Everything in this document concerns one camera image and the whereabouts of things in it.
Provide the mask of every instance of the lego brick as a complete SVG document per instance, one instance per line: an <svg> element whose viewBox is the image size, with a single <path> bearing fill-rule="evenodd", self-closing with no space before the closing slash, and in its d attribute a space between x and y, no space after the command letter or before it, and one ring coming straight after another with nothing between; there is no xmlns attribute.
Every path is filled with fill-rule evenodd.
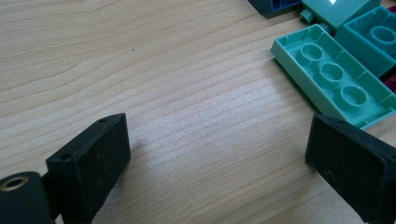
<svg viewBox="0 0 396 224"><path fill-rule="evenodd" d="M376 77L396 66L396 15L384 7L347 22L335 40Z"/></svg>
<svg viewBox="0 0 396 224"><path fill-rule="evenodd" d="M260 14L276 12L301 3L301 0L248 0Z"/></svg>
<svg viewBox="0 0 396 224"><path fill-rule="evenodd" d="M396 114L396 95L319 25L277 38L271 51L324 115L365 129Z"/></svg>
<svg viewBox="0 0 396 224"><path fill-rule="evenodd" d="M306 162L369 223L396 218L396 148L358 128L314 115Z"/></svg>
<svg viewBox="0 0 396 224"><path fill-rule="evenodd" d="M378 7L380 0L303 0L302 19L321 22L323 29L336 33L341 26L359 15Z"/></svg>

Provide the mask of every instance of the teal lego brick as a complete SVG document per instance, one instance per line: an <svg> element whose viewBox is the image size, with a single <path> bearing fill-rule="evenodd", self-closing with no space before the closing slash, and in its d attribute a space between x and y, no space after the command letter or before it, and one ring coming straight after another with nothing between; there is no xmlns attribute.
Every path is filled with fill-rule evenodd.
<svg viewBox="0 0 396 224"><path fill-rule="evenodd" d="M396 67L396 14L384 7L344 24L335 40L376 77Z"/></svg>
<svg viewBox="0 0 396 224"><path fill-rule="evenodd" d="M336 33L341 26L380 5L380 0L303 0L302 19L321 22L322 28Z"/></svg>
<svg viewBox="0 0 396 224"><path fill-rule="evenodd" d="M319 25L277 38L271 51L324 115L366 129L396 114L396 95Z"/></svg>

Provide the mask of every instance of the table surface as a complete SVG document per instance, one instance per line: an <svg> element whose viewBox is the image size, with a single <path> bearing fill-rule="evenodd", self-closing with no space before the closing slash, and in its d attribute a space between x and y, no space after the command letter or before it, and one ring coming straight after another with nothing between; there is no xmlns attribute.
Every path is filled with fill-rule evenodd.
<svg viewBox="0 0 396 224"><path fill-rule="evenodd" d="M270 52L305 26L246 0L3 0L0 176L124 112L132 158L93 223L362 223L304 163L316 109ZM367 132L395 147L396 116Z"/></svg>

